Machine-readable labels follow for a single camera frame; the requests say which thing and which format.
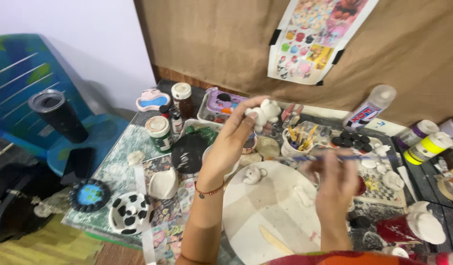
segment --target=bracelet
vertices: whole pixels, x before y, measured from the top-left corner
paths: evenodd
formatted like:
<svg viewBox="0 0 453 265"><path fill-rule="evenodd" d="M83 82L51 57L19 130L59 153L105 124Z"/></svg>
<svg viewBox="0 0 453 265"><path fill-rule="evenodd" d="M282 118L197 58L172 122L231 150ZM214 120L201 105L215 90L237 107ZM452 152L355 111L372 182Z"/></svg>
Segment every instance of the bracelet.
<svg viewBox="0 0 453 265"><path fill-rule="evenodd" d="M212 190L212 191L209 191L209 192L202 192L200 190L197 189L197 181L194 181L194 188L195 188L195 191L197 191L199 193L199 197L200 199L203 199L205 198L205 194L208 194L208 195L213 195L215 193L217 193L219 190L221 190L221 188L223 187L223 185L225 185L225 180L223 181L222 185L220 186L220 188L218 188L217 190Z"/></svg>

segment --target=black and white spotted bowl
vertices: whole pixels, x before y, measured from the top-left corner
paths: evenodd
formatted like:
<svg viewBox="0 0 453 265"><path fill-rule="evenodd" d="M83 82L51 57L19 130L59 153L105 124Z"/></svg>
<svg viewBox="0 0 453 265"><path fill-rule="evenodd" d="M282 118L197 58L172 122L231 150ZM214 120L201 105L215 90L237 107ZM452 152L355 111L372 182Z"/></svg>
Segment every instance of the black and white spotted bowl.
<svg viewBox="0 0 453 265"><path fill-rule="evenodd" d="M153 214L153 205L148 196L132 191L112 203L109 225L120 234L138 234L150 227Z"/></svg>

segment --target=white wall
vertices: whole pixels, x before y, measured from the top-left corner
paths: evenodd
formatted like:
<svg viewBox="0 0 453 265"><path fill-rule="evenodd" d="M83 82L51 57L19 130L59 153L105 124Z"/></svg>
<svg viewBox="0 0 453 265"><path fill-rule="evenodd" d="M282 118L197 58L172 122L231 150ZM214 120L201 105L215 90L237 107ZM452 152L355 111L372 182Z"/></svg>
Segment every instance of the white wall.
<svg viewBox="0 0 453 265"><path fill-rule="evenodd" d="M132 0L0 0L0 34L10 33L45 36L96 114L136 111L156 85Z"/></svg>

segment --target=yellow floor mat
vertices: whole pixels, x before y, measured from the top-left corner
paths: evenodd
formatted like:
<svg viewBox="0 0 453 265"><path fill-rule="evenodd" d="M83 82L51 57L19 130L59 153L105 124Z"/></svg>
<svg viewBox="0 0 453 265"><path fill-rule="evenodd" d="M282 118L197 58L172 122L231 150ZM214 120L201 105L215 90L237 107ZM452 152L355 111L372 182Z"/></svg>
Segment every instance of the yellow floor mat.
<svg viewBox="0 0 453 265"><path fill-rule="evenodd" d="M101 241L61 224L55 215L41 230L0 244L0 265L94 265Z"/></svg>

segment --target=sticker sheet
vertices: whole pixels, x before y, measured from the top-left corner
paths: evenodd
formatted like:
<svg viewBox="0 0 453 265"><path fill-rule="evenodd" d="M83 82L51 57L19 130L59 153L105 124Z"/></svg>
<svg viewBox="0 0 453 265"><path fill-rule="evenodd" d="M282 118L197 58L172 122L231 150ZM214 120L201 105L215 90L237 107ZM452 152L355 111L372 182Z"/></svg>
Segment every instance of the sticker sheet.
<svg viewBox="0 0 453 265"><path fill-rule="evenodd" d="M148 190L151 177L156 172L169 170L172 167L171 154L142 162L145 185ZM157 264L174 264L181 254L182 233L189 217L194 200L194 181L198 173L182 174L177 172L179 189L171 199L150 197L154 208L151 222L153 231L154 255Z"/></svg>
<svg viewBox="0 0 453 265"><path fill-rule="evenodd" d="M316 84L378 0L291 0L271 45L267 76Z"/></svg>

